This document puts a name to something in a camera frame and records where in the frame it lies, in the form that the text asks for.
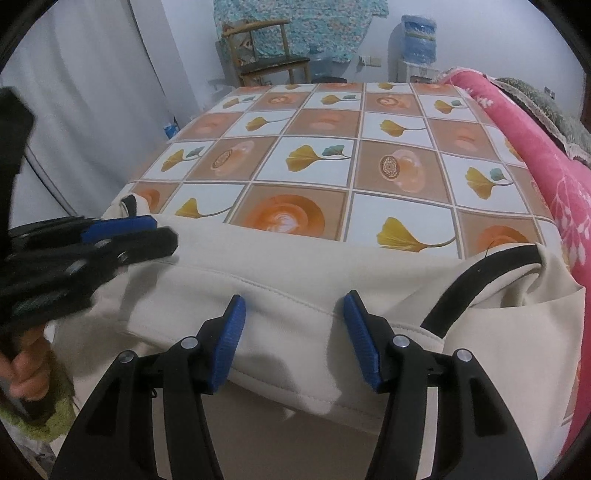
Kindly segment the person left hand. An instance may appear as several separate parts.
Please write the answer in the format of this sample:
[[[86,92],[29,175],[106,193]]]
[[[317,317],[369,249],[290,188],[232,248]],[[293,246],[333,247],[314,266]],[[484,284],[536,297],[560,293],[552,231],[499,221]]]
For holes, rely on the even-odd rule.
[[[9,385],[9,395],[27,401],[42,400],[50,387],[50,343],[45,324],[29,329],[21,339],[21,351],[9,360],[1,355],[1,378]]]

